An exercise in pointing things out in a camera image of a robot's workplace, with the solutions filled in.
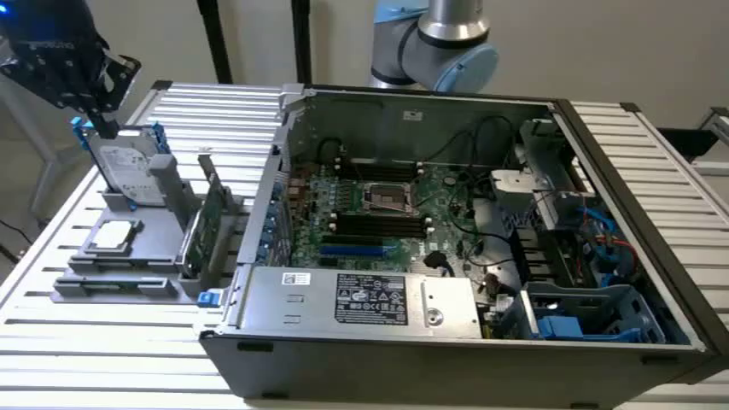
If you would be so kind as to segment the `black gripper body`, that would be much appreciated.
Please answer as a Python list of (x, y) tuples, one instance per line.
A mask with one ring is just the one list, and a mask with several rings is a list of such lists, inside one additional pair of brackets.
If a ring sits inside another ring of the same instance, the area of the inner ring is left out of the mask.
[(3, 1), (2, 35), (23, 59), (42, 55), (62, 65), (72, 62), (86, 78), (106, 68), (110, 46), (84, 1)]

